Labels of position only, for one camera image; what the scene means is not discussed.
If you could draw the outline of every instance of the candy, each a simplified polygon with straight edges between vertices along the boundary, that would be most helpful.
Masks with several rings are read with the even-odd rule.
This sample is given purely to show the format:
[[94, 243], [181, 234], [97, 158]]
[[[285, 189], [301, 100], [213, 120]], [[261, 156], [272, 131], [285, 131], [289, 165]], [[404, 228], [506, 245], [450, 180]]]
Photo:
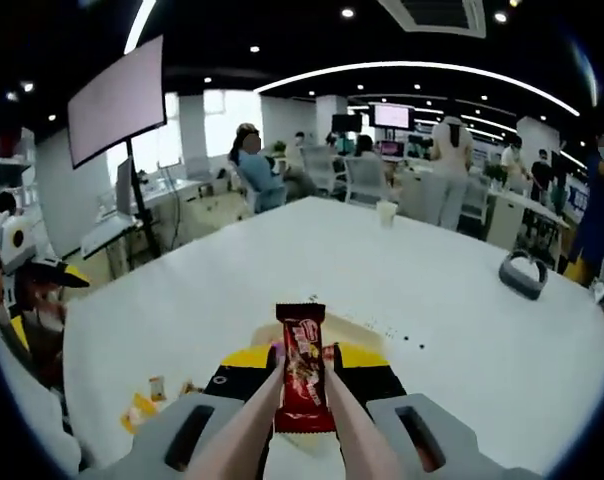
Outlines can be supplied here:
[[284, 328], [284, 396], [275, 414], [276, 432], [335, 431], [324, 393], [322, 330], [324, 305], [281, 304], [276, 316]]

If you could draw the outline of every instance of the white cup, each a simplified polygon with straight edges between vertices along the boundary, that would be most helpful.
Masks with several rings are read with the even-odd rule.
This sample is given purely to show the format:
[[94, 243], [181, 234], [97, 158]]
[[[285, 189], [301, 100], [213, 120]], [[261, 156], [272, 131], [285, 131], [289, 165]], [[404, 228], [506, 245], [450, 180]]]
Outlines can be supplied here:
[[380, 224], [384, 228], [391, 228], [393, 226], [393, 219], [398, 211], [397, 204], [393, 202], [387, 202], [386, 200], [380, 200], [376, 204], [378, 215], [380, 217]]

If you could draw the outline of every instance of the white shirt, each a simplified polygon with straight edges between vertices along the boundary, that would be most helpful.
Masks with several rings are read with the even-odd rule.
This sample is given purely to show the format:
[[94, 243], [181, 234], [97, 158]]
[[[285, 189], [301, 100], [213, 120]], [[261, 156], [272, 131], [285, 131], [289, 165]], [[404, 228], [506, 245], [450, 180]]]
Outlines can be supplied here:
[[[451, 143], [451, 128], [449, 125], [460, 126], [460, 140], [458, 146]], [[435, 160], [434, 169], [446, 172], [466, 175], [467, 152], [473, 148], [473, 137], [462, 124], [462, 120], [456, 117], [444, 117], [442, 123], [433, 127], [431, 134], [433, 144], [440, 151], [440, 158]]]

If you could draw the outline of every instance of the tv screen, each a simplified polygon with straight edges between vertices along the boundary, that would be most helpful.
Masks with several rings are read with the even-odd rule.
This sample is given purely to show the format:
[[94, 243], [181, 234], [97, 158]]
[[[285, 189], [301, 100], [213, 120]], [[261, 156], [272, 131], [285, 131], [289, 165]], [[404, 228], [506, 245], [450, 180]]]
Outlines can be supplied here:
[[376, 104], [373, 108], [373, 124], [381, 128], [411, 129], [411, 108], [404, 105]]
[[335, 133], [346, 133], [362, 131], [362, 115], [333, 115], [331, 131]]
[[166, 123], [160, 36], [95, 77], [68, 104], [73, 168]]

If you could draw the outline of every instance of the blue shirt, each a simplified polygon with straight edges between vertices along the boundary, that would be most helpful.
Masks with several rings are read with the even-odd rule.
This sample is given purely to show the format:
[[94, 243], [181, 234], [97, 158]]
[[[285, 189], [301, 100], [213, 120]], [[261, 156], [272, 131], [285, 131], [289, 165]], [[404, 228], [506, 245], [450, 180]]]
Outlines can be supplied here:
[[597, 154], [589, 157], [587, 162], [589, 198], [569, 255], [571, 262], [581, 255], [595, 273], [599, 272], [604, 258], [604, 176], [598, 172], [599, 163]]
[[284, 203], [284, 182], [280, 175], [273, 175], [266, 158], [240, 150], [238, 167], [255, 191], [260, 193], [260, 211], [270, 210]]

